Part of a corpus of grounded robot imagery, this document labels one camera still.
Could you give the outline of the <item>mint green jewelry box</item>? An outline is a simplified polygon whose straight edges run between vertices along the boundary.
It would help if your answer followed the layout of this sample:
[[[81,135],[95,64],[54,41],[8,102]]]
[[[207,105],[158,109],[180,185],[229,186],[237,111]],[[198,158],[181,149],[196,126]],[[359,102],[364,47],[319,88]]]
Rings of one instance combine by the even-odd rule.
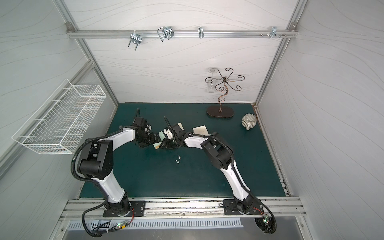
[[[159,149],[163,140],[166,138],[163,132],[155,134],[155,143],[153,144],[155,150]]]

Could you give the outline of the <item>cream drawer jewelry box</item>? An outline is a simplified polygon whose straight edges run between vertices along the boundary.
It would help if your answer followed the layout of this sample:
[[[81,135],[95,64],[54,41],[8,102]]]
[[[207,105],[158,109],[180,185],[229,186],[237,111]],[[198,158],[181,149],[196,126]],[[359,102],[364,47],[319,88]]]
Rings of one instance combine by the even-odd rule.
[[[205,125],[193,128],[193,133],[197,135],[209,135],[207,127]]]

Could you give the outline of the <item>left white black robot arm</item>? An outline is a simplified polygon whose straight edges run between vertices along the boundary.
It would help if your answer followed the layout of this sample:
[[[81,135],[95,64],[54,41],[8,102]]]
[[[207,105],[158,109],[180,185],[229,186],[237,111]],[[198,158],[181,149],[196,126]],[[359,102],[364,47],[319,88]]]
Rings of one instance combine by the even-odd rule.
[[[126,191],[118,183],[114,173],[114,150],[129,142],[140,148],[161,142],[159,134],[152,132],[148,121],[137,109],[133,123],[120,127],[118,131],[101,137],[89,138],[74,153],[71,173],[75,179],[90,182],[104,195],[107,211],[125,217],[132,212]]]

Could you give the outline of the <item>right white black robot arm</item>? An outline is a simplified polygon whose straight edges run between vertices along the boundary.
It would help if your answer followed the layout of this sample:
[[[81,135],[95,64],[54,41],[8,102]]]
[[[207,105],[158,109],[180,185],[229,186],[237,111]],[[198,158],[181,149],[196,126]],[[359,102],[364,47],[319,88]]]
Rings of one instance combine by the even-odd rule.
[[[248,215],[253,211],[263,217],[266,215],[264,211],[268,208],[246,185],[237,168],[233,149],[217,132],[212,134],[186,132],[179,124],[172,126],[167,117],[164,119],[167,127],[163,130],[165,139],[162,141],[161,148],[188,147],[203,150],[212,165],[224,174],[232,189],[236,206],[230,207],[226,204],[223,206],[242,215]]]

